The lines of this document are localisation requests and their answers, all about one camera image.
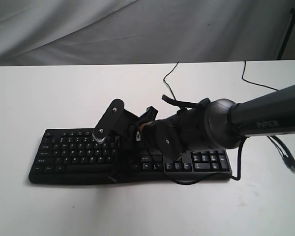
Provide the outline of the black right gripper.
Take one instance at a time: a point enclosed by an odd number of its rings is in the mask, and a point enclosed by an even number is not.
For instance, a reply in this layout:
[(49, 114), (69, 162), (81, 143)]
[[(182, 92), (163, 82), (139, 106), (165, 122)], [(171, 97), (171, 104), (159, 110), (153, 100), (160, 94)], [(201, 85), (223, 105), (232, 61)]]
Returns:
[[(128, 134), (135, 149), (145, 147), (146, 152), (161, 153), (171, 160), (179, 160), (186, 152), (182, 143), (178, 122), (179, 115), (156, 119), (158, 111), (149, 106), (138, 121), (130, 124)], [(124, 159), (122, 157), (122, 141), (116, 140), (116, 155), (113, 156), (112, 168), (108, 174), (113, 183), (120, 183), (124, 175)]]

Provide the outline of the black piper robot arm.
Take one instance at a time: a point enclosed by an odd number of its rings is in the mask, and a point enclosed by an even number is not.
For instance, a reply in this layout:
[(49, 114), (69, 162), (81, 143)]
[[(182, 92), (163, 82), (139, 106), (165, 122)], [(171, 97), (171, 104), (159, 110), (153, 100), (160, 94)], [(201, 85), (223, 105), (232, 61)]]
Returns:
[(295, 133), (295, 85), (262, 97), (235, 103), (228, 99), (198, 103), (162, 99), (178, 107), (177, 112), (156, 119), (157, 111), (148, 107), (141, 116), (125, 110), (116, 99), (106, 111), (109, 139), (117, 141), (108, 177), (116, 183), (170, 180), (192, 185), (207, 179), (240, 180), (232, 176), (225, 151), (242, 153), (252, 136), (266, 136), (284, 152), (282, 159), (295, 171), (295, 159), (280, 140)]

